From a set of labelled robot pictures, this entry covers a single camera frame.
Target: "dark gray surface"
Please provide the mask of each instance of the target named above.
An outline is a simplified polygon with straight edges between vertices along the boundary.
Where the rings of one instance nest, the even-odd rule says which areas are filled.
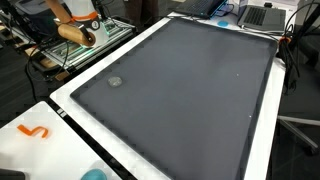
[[[271,40],[172,20],[72,96],[174,179],[239,179],[275,50]],[[121,86],[109,86],[114,76]]]
[[[250,23],[245,23],[245,19],[248,15],[250,8],[259,8],[259,9],[267,10],[261,26],[250,24]],[[285,10],[247,5],[246,9],[243,13],[243,16],[241,16],[241,19],[238,22],[238,25],[239,26],[243,25],[246,28],[257,29],[257,30],[261,30],[261,31],[280,31],[280,32],[283,32],[284,27],[285,27],[285,19],[286,19],[286,11]]]

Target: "laptop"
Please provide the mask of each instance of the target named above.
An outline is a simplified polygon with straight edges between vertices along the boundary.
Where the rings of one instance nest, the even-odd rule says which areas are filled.
[[[238,25],[260,31],[283,32],[286,11],[274,8],[247,5],[248,0],[240,0]]]
[[[210,19],[227,0],[186,0],[174,9],[175,12],[189,16]]]

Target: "table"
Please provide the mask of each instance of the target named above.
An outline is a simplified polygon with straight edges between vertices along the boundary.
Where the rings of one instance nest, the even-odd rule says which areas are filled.
[[[48,136],[27,136],[17,129],[20,124],[30,130],[43,126]],[[0,168],[22,171],[26,179],[81,179],[94,168],[108,179],[121,179],[45,102],[1,128],[0,144]]]
[[[263,5],[263,2],[250,2],[249,4]],[[274,3],[278,8],[287,11],[288,17],[296,10],[296,7],[289,5],[281,5]],[[180,16],[172,13],[169,16]],[[232,30],[240,30],[236,25],[237,17],[228,15],[226,17],[213,17],[210,20],[200,20],[199,22],[217,26],[220,20],[228,21],[229,26],[226,28]],[[154,26],[141,33],[130,42],[105,57],[103,60],[92,66],[87,71],[74,78],[72,81],[55,91],[50,98],[57,103],[71,118],[73,118],[84,130],[86,130],[96,141],[103,146],[114,158],[116,158],[128,171],[130,171],[138,179],[169,179],[162,172],[157,170],[142,156],[137,154],[128,145],[123,143],[109,129],[95,120],[89,113],[83,110],[76,102],[70,98],[70,94],[81,86],[84,82],[95,76],[98,72],[124,55],[130,49],[139,44],[153,32],[158,30],[170,19],[162,19]],[[256,132],[253,137],[250,157],[245,173],[245,180],[262,180],[266,177],[269,156],[272,147],[273,135],[277,119],[278,107],[282,92],[285,69],[283,62],[275,58],[271,67],[270,76],[264,94],[264,100],[261,106],[258,118]]]

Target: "metal frame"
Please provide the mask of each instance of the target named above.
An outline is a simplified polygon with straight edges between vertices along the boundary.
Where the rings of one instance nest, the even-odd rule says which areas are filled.
[[[117,23],[117,26],[114,26],[114,28],[109,31],[110,38],[104,45],[96,48],[85,48],[79,46],[76,43],[70,42],[69,49],[72,49],[73,47],[76,49],[68,54],[68,59],[64,65],[64,69],[68,72],[78,70],[92,60],[96,59],[99,55],[107,52],[114,46],[118,45],[120,42],[133,35],[132,29],[134,28],[134,26],[117,20],[113,21]],[[111,19],[108,19],[104,22],[104,24],[105,26],[113,25],[113,21]],[[58,65],[62,66],[65,61],[66,49],[66,44],[61,43],[55,47],[42,51],[42,54],[44,54],[46,57],[48,57]]]
[[[318,151],[319,146],[302,131],[296,128],[291,122],[320,126],[319,121],[287,116],[278,116],[278,120],[281,125],[283,125],[286,129],[296,135],[300,140],[310,146],[312,148],[311,150],[313,151],[312,153],[316,153],[316,151]]]

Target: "wooden block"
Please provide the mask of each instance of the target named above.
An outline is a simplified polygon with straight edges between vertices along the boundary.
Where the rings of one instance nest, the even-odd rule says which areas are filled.
[[[52,68],[54,66],[56,66],[57,64],[53,61],[51,61],[50,59],[48,58],[44,58],[40,61],[40,64],[45,67],[45,68]]]
[[[64,71],[62,73],[59,73],[58,75],[56,75],[56,80],[58,81],[62,81],[64,80],[66,77],[68,77],[70,74],[67,71]]]

